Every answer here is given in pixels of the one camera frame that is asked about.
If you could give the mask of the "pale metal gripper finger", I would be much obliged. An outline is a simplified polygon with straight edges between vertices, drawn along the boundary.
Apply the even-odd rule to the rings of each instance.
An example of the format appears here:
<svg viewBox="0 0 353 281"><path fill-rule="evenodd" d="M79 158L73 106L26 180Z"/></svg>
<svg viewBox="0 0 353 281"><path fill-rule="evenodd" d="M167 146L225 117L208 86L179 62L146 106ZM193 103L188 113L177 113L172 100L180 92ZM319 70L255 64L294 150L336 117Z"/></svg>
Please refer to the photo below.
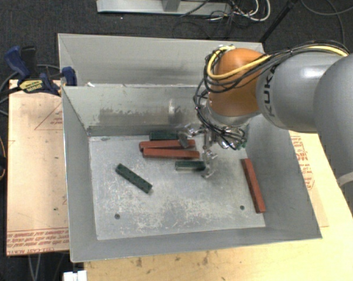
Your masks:
<svg viewBox="0 0 353 281"><path fill-rule="evenodd" d="M215 172L215 159L217 158L217 154L211 150L203 151L203 162L205 164L205 169L202 173L202 176L207 179L211 177Z"/></svg>
<svg viewBox="0 0 353 281"><path fill-rule="evenodd" d="M193 148L196 146L196 142L193 139L190 139L185 133L183 132L178 132L177 133L177 139L180 144L180 146L183 149L188 149L188 148Z"/></svg>

